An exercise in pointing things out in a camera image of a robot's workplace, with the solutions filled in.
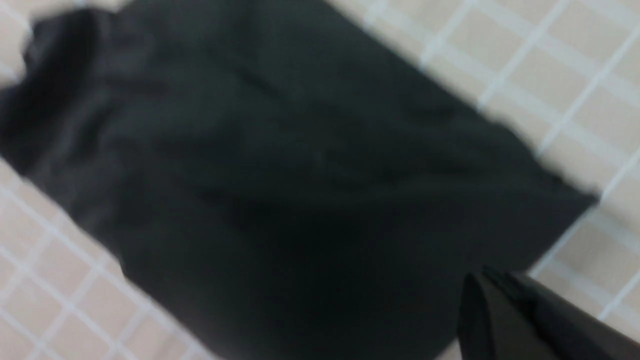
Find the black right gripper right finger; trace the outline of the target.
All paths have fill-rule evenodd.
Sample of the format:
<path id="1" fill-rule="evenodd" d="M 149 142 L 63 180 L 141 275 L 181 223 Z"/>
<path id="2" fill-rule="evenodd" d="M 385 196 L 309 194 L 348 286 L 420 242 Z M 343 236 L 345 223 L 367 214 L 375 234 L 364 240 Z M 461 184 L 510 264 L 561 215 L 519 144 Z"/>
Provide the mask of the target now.
<path id="1" fill-rule="evenodd" d="M 487 277 L 524 314 L 562 360 L 638 360 L 638 342 L 530 276 L 486 268 Z"/>

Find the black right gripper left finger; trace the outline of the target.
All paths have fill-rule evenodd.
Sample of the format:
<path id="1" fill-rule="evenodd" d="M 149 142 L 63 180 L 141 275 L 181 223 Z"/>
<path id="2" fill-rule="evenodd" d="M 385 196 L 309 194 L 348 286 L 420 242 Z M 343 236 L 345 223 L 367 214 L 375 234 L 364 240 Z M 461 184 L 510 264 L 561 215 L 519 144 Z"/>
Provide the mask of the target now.
<path id="1" fill-rule="evenodd" d="M 546 360 L 548 346 L 533 323 L 534 299 L 510 276 L 464 278 L 457 339 L 464 360 Z"/>

